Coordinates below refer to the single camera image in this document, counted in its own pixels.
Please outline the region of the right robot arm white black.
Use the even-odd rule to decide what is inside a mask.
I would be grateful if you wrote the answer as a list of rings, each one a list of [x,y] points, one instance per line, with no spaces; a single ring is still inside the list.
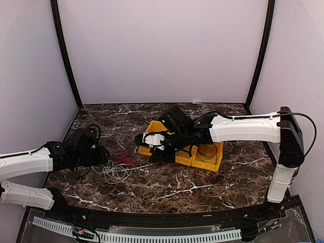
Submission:
[[[303,134],[296,120],[299,115],[289,107],[260,115],[225,115],[210,111],[191,119],[180,107],[174,106],[157,120],[166,131],[144,133],[142,142],[162,156],[174,154],[187,146],[199,146],[227,141],[262,141],[279,144],[279,158],[270,183],[267,202],[258,215],[270,219],[278,211],[286,190],[308,154],[304,150]]]

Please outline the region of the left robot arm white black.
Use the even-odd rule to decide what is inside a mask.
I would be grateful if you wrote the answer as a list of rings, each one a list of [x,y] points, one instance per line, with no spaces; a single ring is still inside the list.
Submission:
[[[29,187],[12,183],[9,179],[104,164],[110,153],[100,145],[100,137],[100,128],[91,125],[76,129],[66,141],[49,141],[34,150],[1,155],[1,204],[51,210],[59,220],[68,220],[71,208],[66,206],[67,202],[58,189]]]

